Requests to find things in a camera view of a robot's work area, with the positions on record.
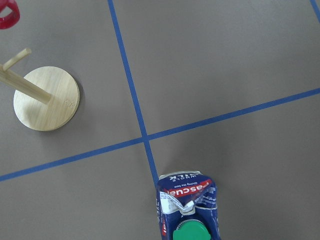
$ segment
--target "red cup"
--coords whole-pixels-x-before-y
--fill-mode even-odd
[[[20,12],[15,0],[0,0],[0,13],[8,7],[12,10],[7,16],[0,17],[0,29],[8,29],[15,25],[20,19]]]

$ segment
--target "wooden peg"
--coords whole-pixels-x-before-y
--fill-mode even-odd
[[[9,69],[30,53],[26,48],[4,65],[0,64],[0,81],[16,89],[13,107],[25,126],[38,131],[55,130],[76,113],[79,88],[74,78],[58,67],[40,67],[24,78]]]

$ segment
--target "blue grid line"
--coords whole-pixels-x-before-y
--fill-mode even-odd
[[[118,46],[119,46],[119,50],[120,50],[120,54],[121,54],[121,58],[122,58],[122,62],[123,62],[123,67],[124,67],[126,79],[128,81],[128,84],[129,84],[129,89],[130,89],[130,93],[131,93],[131,97],[132,97],[132,101],[133,101],[136,117],[138,119],[140,132],[141,132],[141,136],[142,136],[142,139],[143,139],[143,144],[144,144],[146,156],[147,156],[147,159],[148,159],[148,163],[149,163],[149,167],[150,167],[153,183],[154,183],[154,186],[156,186],[156,184],[158,182],[158,173],[157,173],[157,169],[156,169],[156,164],[155,164],[155,160],[154,160],[154,157],[153,157],[153,154],[152,154],[152,151],[151,151],[151,146],[150,146],[150,143],[149,143],[146,126],[145,126],[145,123],[144,123],[144,118],[142,116],[140,104],[139,104],[139,101],[138,101],[138,96],[137,96],[134,80],[132,78],[132,74],[131,74],[131,70],[130,70],[130,66],[129,66],[129,62],[128,62],[128,58],[127,58],[127,54],[126,54],[126,50],[125,50],[125,45],[124,45],[124,42],[123,42],[123,39],[122,39],[122,36],[121,36],[120,27],[119,27],[119,23],[118,23],[118,19],[117,19],[117,15],[116,15],[116,11],[115,11],[115,7],[114,7],[113,1],[112,0],[108,0],[108,5],[109,5],[110,13],[111,13],[111,18],[112,18],[112,22],[113,22],[114,31],[115,31],[115,36],[116,36],[116,39],[117,39],[117,42],[118,42]]]
[[[86,158],[90,158],[90,157],[93,157],[93,156],[96,156],[96,155],[108,153],[108,152],[111,152],[111,151],[114,151],[114,150],[123,149],[123,148],[129,147],[129,146],[132,146],[132,145],[135,145],[135,144],[139,144],[139,143],[142,143],[142,142],[143,142],[142,138],[139,137],[139,138],[135,138],[135,139],[132,139],[132,140],[129,140],[129,141],[124,141],[124,142],[117,143],[117,144],[114,144],[114,145],[102,147],[102,148],[99,148],[99,149],[96,149],[96,150],[87,151],[87,152],[84,152],[84,153],[81,153],[81,154],[78,154],[78,155],[66,157],[66,158],[63,158],[63,159],[60,159],[60,160],[48,162],[48,163],[41,164],[41,165],[38,165],[38,166],[33,166],[33,167],[30,167],[30,168],[27,168],[27,169],[23,169],[23,170],[20,170],[20,171],[8,173],[8,174],[0,176],[0,182],[6,181],[6,180],[10,180],[10,179],[15,179],[15,178],[22,177],[22,176],[28,175],[28,174],[33,174],[33,173],[36,173],[36,172],[39,172],[39,171],[43,171],[43,170],[46,170],[46,169],[51,169],[51,168],[58,167],[58,166],[61,166],[61,165],[64,165],[64,164],[69,164],[69,163],[76,162],[76,161],[79,161],[79,160],[82,160],[82,159],[86,159]]]
[[[312,5],[314,13],[315,13],[315,15],[318,18],[318,21],[320,23],[320,10],[319,10],[319,7],[317,5],[317,2],[316,2],[316,0],[310,0],[310,3]]]
[[[205,125],[209,125],[209,124],[213,124],[213,123],[216,123],[216,122],[221,122],[223,120],[239,117],[239,116],[245,115],[245,114],[250,114],[250,113],[253,113],[253,112],[257,112],[257,111],[264,110],[264,109],[267,109],[267,108],[271,108],[271,107],[275,107],[275,106],[278,106],[278,105],[286,104],[286,103],[293,102],[293,101],[296,101],[296,100],[299,100],[299,99],[308,98],[308,97],[311,97],[311,96],[314,96],[314,95],[318,95],[318,94],[320,94],[320,88],[316,88],[316,89],[313,89],[313,90],[310,90],[310,91],[301,92],[301,93],[298,93],[298,94],[295,94],[295,95],[283,97],[283,98],[280,98],[280,99],[277,99],[277,100],[274,100],[274,101],[269,101],[269,102],[258,104],[258,105],[255,105],[255,106],[247,107],[247,108],[244,108],[244,109],[241,109],[241,110],[229,112],[229,113],[226,113],[226,114],[223,114],[223,115],[211,117],[211,118],[208,118],[208,119],[205,119],[205,120],[202,120],[202,121],[196,121],[196,122],[193,122],[193,123],[190,123],[190,124],[187,124],[187,125],[175,127],[175,128],[168,129],[168,130],[165,130],[165,131],[157,132],[157,133],[154,133],[154,134],[150,134],[147,137],[148,137],[148,139],[150,141],[151,140],[155,140],[155,139],[159,139],[159,138],[163,138],[163,137],[166,137],[166,136],[169,136],[169,135],[181,133],[181,132],[184,132],[184,131],[187,131],[187,130],[199,128],[199,127],[202,127],[202,126],[205,126]],[[139,137],[139,138],[135,138],[135,139],[132,139],[132,140],[129,140],[129,141],[124,141],[124,142],[117,143],[117,144],[114,144],[114,145],[110,145],[110,146],[106,146],[106,147],[99,148],[99,149],[96,149],[96,150],[88,151],[88,152],[85,152],[85,153],[82,153],[82,154],[78,154],[78,155],[75,155],[75,156],[70,156],[70,157],[63,158],[63,159],[60,159],[60,160],[56,160],[56,161],[53,161],[53,162],[49,162],[49,163],[45,163],[45,164],[42,164],[42,165],[30,167],[30,168],[27,168],[27,169],[24,169],[24,170],[12,172],[12,173],[0,176],[0,182],[5,181],[5,180],[18,178],[18,177],[21,177],[21,176],[24,176],[24,175],[28,175],[28,174],[32,174],[32,173],[35,173],[35,172],[39,172],[39,171],[42,171],[42,170],[51,169],[51,168],[58,167],[58,166],[61,166],[61,165],[64,165],[64,164],[72,163],[72,162],[79,161],[79,160],[82,160],[82,159],[86,159],[86,158],[89,158],[89,157],[93,157],[93,156],[96,156],[96,155],[104,154],[104,153],[115,151],[115,150],[122,149],[122,148],[126,148],[126,147],[129,147],[129,146],[132,146],[132,145],[136,145],[136,144],[140,144],[140,143],[143,143],[143,142],[144,142],[143,138]]]

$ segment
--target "green cap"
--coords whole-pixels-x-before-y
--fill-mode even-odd
[[[200,221],[189,220],[173,232],[173,240],[210,240],[211,236]]]

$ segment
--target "blue line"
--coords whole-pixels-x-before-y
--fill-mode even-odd
[[[142,143],[141,137],[0,176],[0,182]]]
[[[162,138],[165,136],[169,136],[172,134],[177,134],[180,132],[184,132],[190,129],[195,129],[198,127],[202,127],[208,124],[212,124],[212,123],[217,123],[217,122],[221,122],[227,119],[231,119],[231,118],[235,118],[241,115],[245,115],[245,114],[249,114],[249,113],[253,113],[259,110],[263,110],[263,109],[267,109],[267,108],[271,108],[277,105],[281,105],[281,104],[285,104],[285,103],[289,103],[295,100],[299,100],[299,99],[303,99],[303,98],[307,98],[313,95],[317,95],[320,94],[320,88],[314,89],[314,90],[310,90],[310,91],[305,91],[302,93],[298,93],[295,95],[291,95],[291,96],[287,96],[284,98],[280,98],[277,100],[273,100],[273,101],[269,101],[266,103],[262,103],[259,105],[255,105],[255,106],[251,106],[251,107],[247,107],[241,110],[237,110],[237,111],[233,111],[233,112],[229,112],[223,115],[219,115],[219,116],[215,116],[215,117],[211,117],[205,120],[201,120],[201,121],[196,121],[193,123],[189,123],[183,126],[178,126],[175,128],[171,128],[165,131],[161,131],[161,132],[157,132],[154,134],[151,134],[148,136],[149,140],[154,140],[154,139],[158,139],[158,138]]]
[[[315,15],[318,18],[318,21],[320,23],[320,10],[319,10],[319,7],[317,5],[317,2],[316,2],[316,0],[310,0],[310,3],[312,5],[314,13],[315,13]]]
[[[128,58],[127,58],[127,54],[126,54],[126,50],[125,50],[125,45],[124,45],[124,42],[123,42],[123,39],[121,36],[120,27],[119,27],[119,23],[118,23],[118,19],[117,19],[117,15],[116,15],[113,1],[108,0],[108,5],[109,5],[110,13],[111,13],[115,36],[116,36],[116,39],[118,42],[118,46],[119,46],[119,50],[120,50],[120,54],[121,54],[121,58],[122,58],[122,62],[123,62],[125,75],[126,75],[126,78],[127,78],[128,84],[129,84],[130,92],[131,92],[131,97],[132,97],[136,117],[138,119],[140,131],[141,131],[141,136],[142,136],[144,147],[145,147],[146,156],[147,156],[147,159],[149,162],[149,167],[150,167],[153,183],[154,183],[154,186],[156,186],[156,184],[158,182],[158,173],[157,173],[154,157],[152,155],[151,146],[150,146],[150,143],[148,140],[148,134],[147,134],[146,126],[144,123],[144,118],[142,116],[140,104],[138,101],[138,96],[137,96],[134,80],[132,78],[132,74],[131,74],[131,70],[130,70],[130,66],[129,66],[129,62],[128,62]]]

